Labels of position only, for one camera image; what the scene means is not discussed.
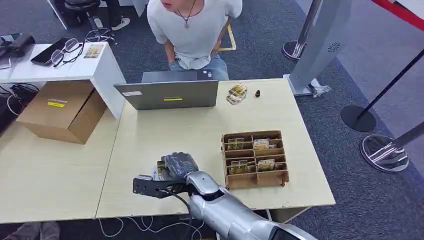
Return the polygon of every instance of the sneaker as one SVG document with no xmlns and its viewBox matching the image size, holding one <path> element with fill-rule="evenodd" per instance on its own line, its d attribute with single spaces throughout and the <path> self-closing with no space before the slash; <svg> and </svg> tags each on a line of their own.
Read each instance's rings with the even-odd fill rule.
<svg viewBox="0 0 424 240">
<path fill-rule="evenodd" d="M 40 234 L 40 229 L 40 222 L 24 223 L 4 240 L 34 240 Z"/>
<path fill-rule="evenodd" d="M 118 31 L 119 29 L 127 26 L 128 24 L 130 24 L 130 19 L 128 17 L 122 17 L 120 19 L 120 24 L 118 26 L 113 26 L 112 30 L 113 31 Z"/>
<path fill-rule="evenodd" d="M 46 221 L 42 223 L 40 240 L 59 240 L 61 229 L 56 221 Z"/>
</svg>

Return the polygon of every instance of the power cord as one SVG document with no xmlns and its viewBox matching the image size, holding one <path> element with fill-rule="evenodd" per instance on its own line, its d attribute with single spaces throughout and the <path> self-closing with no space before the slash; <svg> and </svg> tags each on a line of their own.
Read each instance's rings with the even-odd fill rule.
<svg viewBox="0 0 424 240">
<path fill-rule="evenodd" d="M 12 82 L 12 87 L 10 87 L 9 90 L 5 89 L 4 87 L 0 86 L 0 89 L 2 89 L 5 92 L 0 92 L 2 95 L 8 95 L 6 104 L 9 108 L 10 112 L 12 112 L 14 115 L 19 116 L 20 113 L 17 113 L 16 110 L 14 110 L 11 106 L 11 99 L 15 98 L 16 101 L 20 104 L 22 111 L 24 107 L 29 104 L 33 98 L 36 96 L 36 94 L 40 91 L 40 89 L 31 84 L 31 83 L 17 83 Z"/>
<path fill-rule="evenodd" d="M 143 226 L 144 226 L 146 229 L 142 229 L 142 228 L 140 227 L 140 225 L 137 223 L 137 221 L 136 221 L 136 220 L 134 220 L 132 217 L 126 217 L 126 218 L 127 218 L 127 219 L 132 220 L 132 221 L 135 223 L 135 225 L 137 226 L 137 228 L 138 228 L 138 229 L 140 229 L 140 231 L 142 231 L 142 232 L 150 231 L 150 232 L 155 233 L 155 234 L 157 234 L 157 233 L 159 233 L 160 231 L 162 231 L 162 230 L 164 230 L 164 229 L 167 229 L 167 228 L 169 228 L 169 227 L 172 227 L 172 226 L 175 226 L 175 225 L 179 225 L 179 224 L 184 224 L 184 225 L 187 225 L 187 226 L 188 226 L 188 228 L 187 228 L 187 230 L 185 231 L 184 236 L 181 238 L 182 240 L 187 240 L 187 239 L 189 239 L 189 235 L 190 235 L 191 228 L 194 228 L 194 232 L 191 234 L 191 240 L 193 240 L 193 237 L 194 237 L 194 235 L 195 235 L 195 233 L 196 233 L 196 232 L 199 234 L 199 236 L 200 236 L 200 240 L 202 240 L 202 234 L 200 233 L 199 229 L 200 229 L 201 227 L 203 227 L 203 225 L 205 224 L 205 222 L 202 222 L 202 224 L 201 224 L 201 226 L 200 226 L 199 228 L 195 228 L 195 227 L 193 226 L 193 215 L 192 215 L 192 211 L 191 211 L 191 209 L 190 209 L 190 205 L 187 203 L 187 201 L 186 201 L 186 200 L 184 200 L 182 197 L 178 196 L 177 194 L 175 194 L 174 192 L 172 192 L 172 191 L 168 190 L 168 189 L 162 189 L 162 188 L 159 188 L 159 189 L 157 189 L 157 191 L 158 191 L 158 192 L 165 192 L 165 193 L 167 193 L 167 194 L 170 194 L 170 195 L 172 195 L 172 196 L 176 197 L 177 199 L 179 199 L 181 202 L 183 202 L 183 203 L 184 203 L 184 205 L 187 207 L 187 210 L 188 210 L 188 216 L 189 216 L 188 224 L 187 224 L 187 223 L 185 223 L 185 222 L 177 222 L 177 223 L 174 223 L 174 224 L 171 224 L 171 225 L 168 225 L 168 226 L 162 227 L 162 228 L 161 228 L 161 229 L 159 229 L 159 230 L 152 230 L 152 229 L 150 229 L 150 227 L 151 227 L 151 226 L 152 226 L 152 224 L 153 224 L 153 216 L 150 216 L 150 217 L 151 217 L 151 222 L 150 222 L 150 225 L 149 225 L 149 226 L 146 226 L 145 222 L 143 221 L 143 217 L 141 217 L 141 223 L 143 224 Z M 102 221 L 100 220 L 100 218 L 98 219 L 98 222 L 100 223 L 100 229 L 101 229 L 101 232 L 103 233 L 103 235 L 104 235 L 105 237 L 113 238 L 113 237 L 117 236 L 118 234 L 120 234 L 120 233 L 121 233 L 121 231 L 122 231 L 122 229 L 124 228 L 124 221 L 123 221 L 122 219 L 120 219 L 119 217 L 115 217 L 115 218 L 116 218 L 116 219 L 118 219 L 118 220 L 121 222 L 121 227 L 120 227 L 119 231 L 118 231 L 117 233 L 113 234 L 113 235 L 107 235 L 107 234 L 105 233 L 105 231 L 103 230 Z"/>
<path fill-rule="evenodd" d="M 150 231 L 150 232 L 155 233 L 155 234 L 157 234 L 157 233 L 161 232 L 162 230 L 165 230 L 165 229 L 167 229 L 167 228 L 170 228 L 170 227 L 173 227 L 173 226 L 176 226 L 176 225 L 180 225 L 180 224 L 182 224 L 182 225 L 186 225 L 186 226 L 189 226 L 189 224 L 188 224 L 188 223 L 185 223 L 185 222 L 177 222 L 177 223 L 174 223 L 174 224 L 171 224 L 171 225 L 168 225 L 168 226 L 164 226 L 164 227 L 162 227 L 162 228 L 161 228 L 161 229 L 159 229 L 159 230 L 153 230 L 153 229 L 150 229 L 150 227 L 153 225 L 153 216 L 150 216 L 150 217 L 151 217 L 151 221 L 150 221 L 150 224 L 149 224 L 148 226 L 145 224 L 145 222 L 144 222 L 144 220 L 143 220 L 143 217 L 142 217 L 142 216 L 140 217 L 140 218 L 141 218 L 141 223 L 143 224 L 143 226 L 144 226 L 146 229 L 142 229 L 142 228 L 140 227 L 140 225 L 137 223 L 137 221 L 136 221 L 136 220 L 134 220 L 134 218 L 129 217 L 129 216 L 127 216 L 127 217 L 125 217 L 125 218 L 130 219 L 131 221 L 133 221 L 133 222 L 135 223 L 135 225 L 137 226 L 137 228 L 138 228 L 140 231 L 142 231 L 142 232 Z M 102 221 L 100 220 L 100 218 L 98 218 L 98 222 L 100 223 L 100 230 L 101 230 L 101 232 L 103 233 L 103 235 L 104 235 L 105 237 L 113 238 L 113 237 L 116 237 L 118 234 L 120 234 L 120 233 L 122 232 L 122 230 L 123 230 L 123 228 L 124 228 L 124 221 L 123 221 L 121 218 L 119 218 L 119 217 L 115 217 L 115 219 L 118 219 L 118 220 L 121 222 L 121 227 L 120 227 L 120 229 L 119 229 L 119 231 L 118 231 L 117 233 L 112 234 L 112 235 L 108 235 L 108 234 L 106 234 L 106 233 L 105 233 L 105 230 L 103 229 Z M 202 234 L 201 234 L 201 232 L 200 232 L 200 229 L 201 229 L 204 225 L 205 225 L 205 222 L 202 222 L 202 223 L 201 223 L 201 225 L 200 225 L 198 228 L 196 228 L 195 226 L 191 226 L 191 227 L 194 229 L 194 232 L 191 234 L 191 240 L 193 240 L 193 238 L 194 238 L 194 236 L 195 236 L 195 234 L 196 234 L 196 233 L 198 233 L 198 235 L 200 236 L 200 240 L 202 240 Z"/>
</svg>

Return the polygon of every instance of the jeans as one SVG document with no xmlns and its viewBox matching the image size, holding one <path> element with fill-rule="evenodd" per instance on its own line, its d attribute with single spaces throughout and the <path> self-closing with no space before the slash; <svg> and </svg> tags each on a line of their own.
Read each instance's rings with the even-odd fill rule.
<svg viewBox="0 0 424 240">
<path fill-rule="evenodd" d="M 186 71 L 186 69 L 182 68 L 180 64 L 178 63 L 179 59 L 175 59 L 174 62 L 169 64 L 169 69 L 173 72 L 182 72 Z M 220 55 L 216 53 L 210 58 L 210 62 L 208 65 L 202 67 L 201 69 L 209 69 L 212 70 L 212 78 L 213 80 L 219 80 L 219 81 L 227 81 L 228 78 L 228 71 L 227 71 L 227 64 L 224 60 L 221 59 Z"/>
<path fill-rule="evenodd" d="M 107 4 L 107 11 L 109 13 L 109 24 L 116 27 L 121 24 L 121 10 L 119 0 L 102 0 Z"/>
</svg>

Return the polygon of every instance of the yellow label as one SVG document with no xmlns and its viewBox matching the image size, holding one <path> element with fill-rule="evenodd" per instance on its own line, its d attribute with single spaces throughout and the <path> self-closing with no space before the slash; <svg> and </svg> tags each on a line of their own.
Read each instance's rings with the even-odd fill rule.
<svg viewBox="0 0 424 240">
<path fill-rule="evenodd" d="M 182 98 L 165 98 L 164 101 L 182 101 Z"/>
<path fill-rule="evenodd" d="M 58 108 L 63 108 L 63 107 L 65 107 L 65 104 L 57 103 L 57 102 L 52 102 L 52 101 L 48 101 L 48 102 L 47 102 L 47 105 L 49 105 L 49 106 L 55 106 L 55 107 L 58 107 Z"/>
</svg>

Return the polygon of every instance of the chair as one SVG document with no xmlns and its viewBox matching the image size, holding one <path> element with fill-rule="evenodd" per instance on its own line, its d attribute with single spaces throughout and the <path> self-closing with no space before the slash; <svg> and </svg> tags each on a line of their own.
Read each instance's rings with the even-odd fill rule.
<svg viewBox="0 0 424 240">
<path fill-rule="evenodd" d="M 85 12 L 88 17 L 88 21 L 91 24 L 93 30 L 89 31 L 85 35 L 86 42 L 105 42 L 110 41 L 113 45 L 118 45 L 118 43 L 113 38 L 115 36 L 114 32 L 106 27 L 97 27 L 95 20 L 97 16 L 93 16 L 91 12 L 95 12 L 100 5 L 100 0 L 65 0 L 65 7 L 67 9 Z"/>
</svg>

